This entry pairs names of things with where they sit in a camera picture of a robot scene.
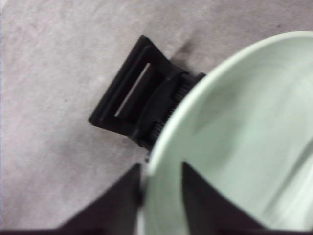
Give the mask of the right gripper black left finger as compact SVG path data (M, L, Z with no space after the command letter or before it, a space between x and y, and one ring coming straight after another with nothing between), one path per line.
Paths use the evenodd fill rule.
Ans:
M141 164L134 164L104 194L58 230L59 235L132 235L141 202Z

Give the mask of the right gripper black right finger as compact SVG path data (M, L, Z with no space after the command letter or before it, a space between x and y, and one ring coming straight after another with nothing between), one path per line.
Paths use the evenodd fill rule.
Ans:
M266 229L182 163L182 195L191 235L259 235Z

